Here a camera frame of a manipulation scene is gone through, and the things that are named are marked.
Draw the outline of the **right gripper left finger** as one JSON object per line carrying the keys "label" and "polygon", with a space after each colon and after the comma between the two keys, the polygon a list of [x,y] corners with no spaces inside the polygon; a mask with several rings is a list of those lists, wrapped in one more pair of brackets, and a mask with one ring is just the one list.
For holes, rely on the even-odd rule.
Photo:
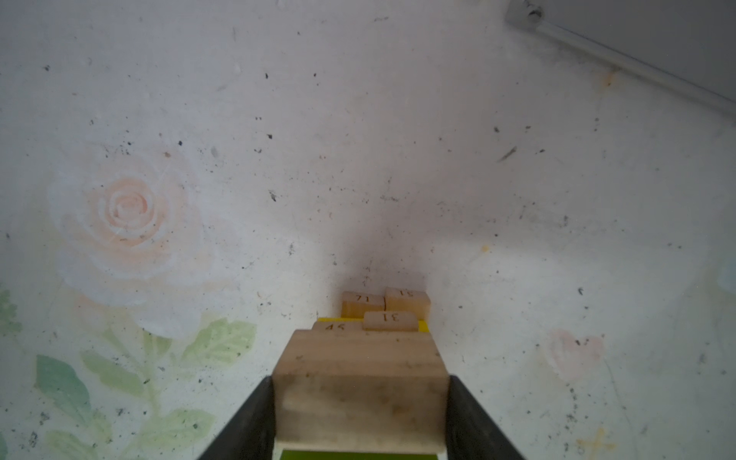
{"label": "right gripper left finger", "polygon": [[272,377],[255,387],[199,460],[270,460],[276,436]]}

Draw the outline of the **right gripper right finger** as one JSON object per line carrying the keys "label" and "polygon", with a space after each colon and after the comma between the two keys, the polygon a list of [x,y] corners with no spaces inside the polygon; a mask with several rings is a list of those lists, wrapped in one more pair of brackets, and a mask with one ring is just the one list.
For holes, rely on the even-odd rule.
{"label": "right gripper right finger", "polygon": [[450,375],[445,438],[448,460],[524,460],[456,375]]}

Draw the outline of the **green wood block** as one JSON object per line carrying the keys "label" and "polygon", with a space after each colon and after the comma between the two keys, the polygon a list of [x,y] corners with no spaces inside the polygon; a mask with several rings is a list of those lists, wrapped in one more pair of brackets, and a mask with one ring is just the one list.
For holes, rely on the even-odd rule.
{"label": "green wood block", "polygon": [[308,452],[283,450],[281,460],[437,460],[436,454],[400,454],[374,452]]}

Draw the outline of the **yellow wood block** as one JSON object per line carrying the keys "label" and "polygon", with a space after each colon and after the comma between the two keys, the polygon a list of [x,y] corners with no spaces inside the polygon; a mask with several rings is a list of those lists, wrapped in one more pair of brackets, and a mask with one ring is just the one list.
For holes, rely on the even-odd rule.
{"label": "yellow wood block", "polygon": [[[316,320],[316,323],[348,323],[348,322],[362,322],[362,318],[342,318],[342,317],[320,317]],[[419,321],[419,331],[422,333],[429,332],[429,326],[424,320]]]}

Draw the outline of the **natural wood block with hole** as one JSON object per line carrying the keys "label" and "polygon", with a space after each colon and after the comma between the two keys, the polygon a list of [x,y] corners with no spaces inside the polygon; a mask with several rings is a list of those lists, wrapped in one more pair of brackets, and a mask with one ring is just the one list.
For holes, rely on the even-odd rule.
{"label": "natural wood block with hole", "polygon": [[366,312],[362,329],[374,332],[419,332],[420,322],[413,312]]}

